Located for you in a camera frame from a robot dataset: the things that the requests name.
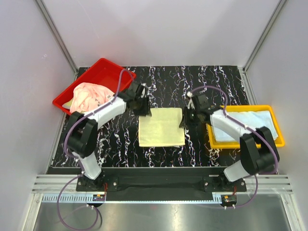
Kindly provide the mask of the pastel yellow pink towel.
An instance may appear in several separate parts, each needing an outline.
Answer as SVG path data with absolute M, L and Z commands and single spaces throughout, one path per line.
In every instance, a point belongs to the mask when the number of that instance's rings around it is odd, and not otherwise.
M 181 108 L 152 108 L 151 115 L 139 117 L 140 147 L 172 147 L 185 144 Z

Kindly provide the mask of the light blue towel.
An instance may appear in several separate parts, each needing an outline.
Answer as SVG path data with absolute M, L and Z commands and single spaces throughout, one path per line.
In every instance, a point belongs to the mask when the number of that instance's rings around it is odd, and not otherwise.
M 241 123 L 248 125 L 250 128 L 267 127 L 271 131 L 273 139 L 276 140 L 278 138 L 269 111 L 228 112 L 228 114 Z M 234 139 L 235 136 L 230 136 L 215 125 L 213 126 L 213 133 L 217 142 L 236 142 L 239 141 L 240 138 L 240 136 L 237 135 L 237 138 Z

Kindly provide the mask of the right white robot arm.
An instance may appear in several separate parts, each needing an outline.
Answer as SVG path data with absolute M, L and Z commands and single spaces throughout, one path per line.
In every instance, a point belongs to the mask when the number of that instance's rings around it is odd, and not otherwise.
M 187 94 L 189 103 L 182 110 L 180 128 L 207 124 L 231 136 L 240 145 L 240 160 L 223 170 L 218 179 L 222 190 L 231 190 L 237 180 L 258 173 L 276 172 L 279 162 L 277 147 L 269 128 L 249 127 L 227 114 L 225 108 L 212 106 L 206 96 Z

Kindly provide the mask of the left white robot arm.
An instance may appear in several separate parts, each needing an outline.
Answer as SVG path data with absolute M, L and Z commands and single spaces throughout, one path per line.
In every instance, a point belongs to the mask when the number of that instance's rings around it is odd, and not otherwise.
M 151 116 L 150 99 L 145 83 L 132 82 L 131 85 L 116 92 L 106 103 L 87 113 L 74 112 L 67 123 L 64 151 L 73 157 L 81 167 L 81 174 L 87 185 L 97 191 L 103 187 L 102 169 L 99 166 L 95 149 L 98 130 L 113 118 L 131 110 L 135 116 Z

